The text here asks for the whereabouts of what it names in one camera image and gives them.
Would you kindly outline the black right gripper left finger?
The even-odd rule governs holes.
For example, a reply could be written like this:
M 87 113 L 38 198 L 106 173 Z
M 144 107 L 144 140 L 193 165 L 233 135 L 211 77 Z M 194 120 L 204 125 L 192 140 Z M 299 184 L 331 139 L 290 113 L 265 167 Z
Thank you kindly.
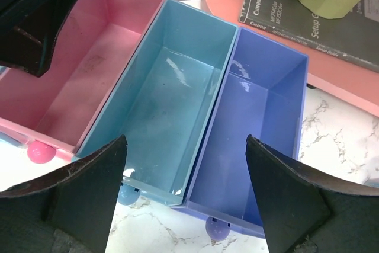
M 125 136 L 1 192 L 1 252 L 105 252 L 127 157 Z

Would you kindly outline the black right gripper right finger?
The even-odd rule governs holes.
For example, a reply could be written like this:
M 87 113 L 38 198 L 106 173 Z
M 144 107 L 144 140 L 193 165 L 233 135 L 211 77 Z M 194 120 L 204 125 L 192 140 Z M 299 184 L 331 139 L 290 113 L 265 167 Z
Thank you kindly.
M 378 252 L 378 188 L 346 181 L 246 139 L 270 252 Z

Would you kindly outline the pink plastic bin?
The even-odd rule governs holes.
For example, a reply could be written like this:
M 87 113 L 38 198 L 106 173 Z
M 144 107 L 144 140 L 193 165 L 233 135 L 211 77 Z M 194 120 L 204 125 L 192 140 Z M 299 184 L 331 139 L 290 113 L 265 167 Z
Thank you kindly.
M 77 153 L 163 2 L 77 0 L 43 76 L 1 73 L 1 139 L 41 163 Z

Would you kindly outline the light blue plastic bin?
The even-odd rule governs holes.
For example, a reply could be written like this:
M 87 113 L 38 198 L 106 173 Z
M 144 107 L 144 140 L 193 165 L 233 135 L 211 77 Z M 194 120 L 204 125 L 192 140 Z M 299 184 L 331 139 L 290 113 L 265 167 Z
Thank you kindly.
M 77 154 L 126 137 L 119 203 L 182 203 L 236 34 L 231 23 L 165 1 Z

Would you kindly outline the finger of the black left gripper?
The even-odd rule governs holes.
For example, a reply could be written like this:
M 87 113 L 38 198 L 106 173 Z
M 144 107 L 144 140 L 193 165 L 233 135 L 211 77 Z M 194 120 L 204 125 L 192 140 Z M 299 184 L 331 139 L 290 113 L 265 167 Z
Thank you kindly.
M 41 77 L 77 0 L 1 0 L 1 67 Z

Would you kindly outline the purple blue plastic bin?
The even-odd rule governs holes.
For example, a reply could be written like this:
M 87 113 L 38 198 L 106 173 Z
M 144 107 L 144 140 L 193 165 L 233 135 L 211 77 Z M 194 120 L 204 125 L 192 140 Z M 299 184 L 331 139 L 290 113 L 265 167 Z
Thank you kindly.
M 176 210 L 205 221 L 217 241 L 231 231 L 264 237 L 246 162 L 252 135 L 297 158 L 309 59 L 246 28 L 236 42 Z

